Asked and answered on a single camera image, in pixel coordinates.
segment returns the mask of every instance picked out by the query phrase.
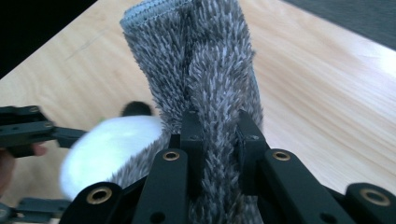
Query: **wooden table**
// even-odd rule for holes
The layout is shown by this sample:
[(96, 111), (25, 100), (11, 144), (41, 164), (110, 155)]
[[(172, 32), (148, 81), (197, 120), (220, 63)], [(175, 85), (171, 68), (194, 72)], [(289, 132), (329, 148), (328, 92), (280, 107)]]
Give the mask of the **wooden table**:
[[(58, 126), (89, 130), (132, 100), (152, 104), (119, 26), (137, 2), (95, 3), (0, 80), (0, 106), (41, 105)], [(396, 194), (396, 52), (279, 0), (241, 6), (270, 146), (294, 152), (330, 188), (370, 182)], [(47, 147), (18, 159), (2, 203), (62, 197), (67, 149)]]

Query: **gray carpet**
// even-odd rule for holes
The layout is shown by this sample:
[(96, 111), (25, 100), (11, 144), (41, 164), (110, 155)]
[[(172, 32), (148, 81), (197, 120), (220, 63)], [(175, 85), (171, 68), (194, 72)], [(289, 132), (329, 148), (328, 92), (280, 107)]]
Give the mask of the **gray carpet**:
[(284, 0), (396, 49), (396, 0)]

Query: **faux fur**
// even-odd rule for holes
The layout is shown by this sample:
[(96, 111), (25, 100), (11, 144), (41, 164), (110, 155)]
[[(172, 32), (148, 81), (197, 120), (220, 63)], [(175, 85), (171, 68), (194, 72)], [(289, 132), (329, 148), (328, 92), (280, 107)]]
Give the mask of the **faux fur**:
[(125, 38), (145, 73), (164, 122), (163, 135), (110, 180), (122, 187), (149, 173), (155, 153), (180, 133), (181, 115), (198, 110), (203, 125), (203, 193), (191, 223), (262, 223), (254, 197), (241, 193), (233, 156), (238, 111), (262, 126), (248, 26), (236, 0), (151, 0), (126, 11)]

